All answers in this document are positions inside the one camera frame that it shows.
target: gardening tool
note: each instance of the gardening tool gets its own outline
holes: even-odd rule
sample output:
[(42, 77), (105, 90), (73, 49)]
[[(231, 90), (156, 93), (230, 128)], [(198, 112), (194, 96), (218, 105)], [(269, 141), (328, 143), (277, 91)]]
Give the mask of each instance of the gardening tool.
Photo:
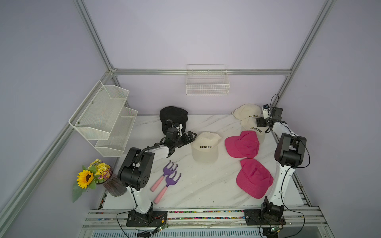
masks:
[(164, 175), (163, 176), (161, 176), (159, 179), (158, 179), (158, 181), (156, 181), (156, 183), (151, 187), (151, 191), (153, 192), (153, 191), (155, 191), (156, 190), (156, 188), (159, 186), (159, 184), (163, 181), (163, 179), (164, 179), (164, 177), (166, 176), (166, 175), (171, 175), (171, 174), (173, 174), (173, 172), (177, 169), (177, 164), (176, 164), (176, 167), (174, 168), (174, 169), (172, 169), (172, 167), (173, 167), (173, 165), (174, 165), (174, 163), (172, 162), (172, 166), (171, 167), (169, 167), (169, 168), (167, 168), (167, 166), (169, 165), (171, 163), (171, 161), (169, 161), (169, 163), (163, 168), (163, 172), (164, 172)]
[(177, 171), (174, 172), (174, 175), (172, 176), (172, 178), (169, 175), (167, 176), (167, 178), (165, 178), (165, 181), (167, 182), (167, 185), (163, 188), (163, 190), (155, 198), (155, 200), (154, 200), (155, 204), (158, 204), (160, 202), (161, 198), (164, 196), (165, 191), (168, 189), (168, 186), (169, 185), (175, 185), (177, 183), (177, 181), (180, 179), (181, 174), (179, 175), (177, 180), (174, 180), (176, 174), (177, 174)]

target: white arm segment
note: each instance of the white arm segment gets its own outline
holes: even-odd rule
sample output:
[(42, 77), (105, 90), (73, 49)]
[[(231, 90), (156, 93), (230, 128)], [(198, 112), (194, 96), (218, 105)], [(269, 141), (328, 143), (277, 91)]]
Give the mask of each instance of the white arm segment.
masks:
[[(286, 123), (280, 123), (280, 122), (274, 123), (272, 127), (272, 131), (277, 135), (278, 139), (282, 136), (283, 133), (296, 135), (293, 131), (290, 131), (286, 126), (288, 127)], [(295, 169), (293, 169), (290, 166), (285, 165), (284, 167), (282, 167), (280, 163), (277, 163), (277, 171), (275, 173), (272, 190), (268, 197), (269, 202), (272, 202), (277, 206), (283, 205), (282, 199), (280, 198), (280, 196), (282, 196), (283, 202), (285, 202), (286, 189), (288, 187), (288, 183), (290, 182), (292, 173), (294, 173), (294, 171)]]
[[(149, 152), (152, 152), (155, 154), (154, 161), (157, 161), (157, 160), (168, 157), (169, 148), (165, 145), (160, 145), (159, 148), (149, 150)], [(144, 187), (140, 189), (140, 191), (136, 191), (134, 188), (127, 187), (127, 190), (129, 191), (131, 196), (128, 199), (134, 200), (134, 197), (132, 196), (132, 193), (131, 193), (131, 189), (134, 191), (136, 204), (138, 205), (138, 207), (135, 210), (139, 213), (146, 214), (152, 204), (152, 201), (148, 198), (148, 193), (147, 193), (148, 188)]]

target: sunflower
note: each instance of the sunflower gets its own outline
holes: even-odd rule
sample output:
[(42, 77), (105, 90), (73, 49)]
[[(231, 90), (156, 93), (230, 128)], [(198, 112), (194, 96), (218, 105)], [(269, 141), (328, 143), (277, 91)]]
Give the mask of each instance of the sunflower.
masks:
[(81, 188), (87, 188), (87, 186), (93, 181), (93, 173), (91, 173), (88, 170), (83, 170), (82, 172), (78, 173), (79, 175), (77, 176), (78, 179), (78, 186)]

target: white mesh wall shelf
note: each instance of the white mesh wall shelf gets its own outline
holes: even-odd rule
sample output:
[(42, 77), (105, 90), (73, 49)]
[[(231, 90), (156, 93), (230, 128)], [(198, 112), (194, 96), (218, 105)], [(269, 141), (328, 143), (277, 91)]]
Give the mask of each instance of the white mesh wall shelf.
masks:
[(125, 107), (129, 91), (115, 85), (99, 87), (79, 117), (76, 112), (69, 123), (103, 157), (119, 157), (124, 152), (137, 111)]
[(187, 65), (187, 95), (222, 96), (229, 88), (227, 65)]

